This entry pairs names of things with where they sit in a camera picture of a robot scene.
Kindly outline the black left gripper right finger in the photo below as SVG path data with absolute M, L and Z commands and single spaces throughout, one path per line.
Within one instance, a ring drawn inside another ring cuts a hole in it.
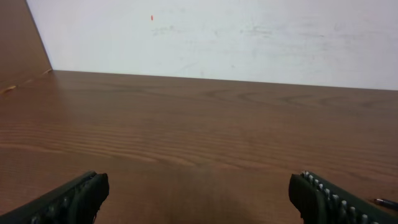
M 291 175 L 289 199 L 305 224 L 397 223 L 396 216 L 307 170 Z

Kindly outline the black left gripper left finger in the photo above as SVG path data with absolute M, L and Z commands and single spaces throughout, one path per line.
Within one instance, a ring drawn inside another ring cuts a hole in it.
M 1 223 L 92 224 L 108 195 L 108 175 L 89 171 L 1 215 Z

